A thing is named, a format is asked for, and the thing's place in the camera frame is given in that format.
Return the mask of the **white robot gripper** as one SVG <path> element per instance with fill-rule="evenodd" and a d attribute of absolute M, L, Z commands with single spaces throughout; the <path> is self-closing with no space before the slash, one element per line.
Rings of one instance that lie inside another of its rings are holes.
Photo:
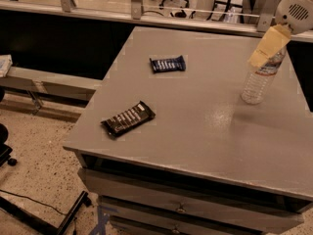
<path fill-rule="evenodd" d="M 260 69 L 282 50 L 290 42 L 291 34 L 300 34 L 313 28 L 313 0 L 281 0 L 276 10 L 275 23 L 268 28 L 248 59 L 253 69 Z"/>

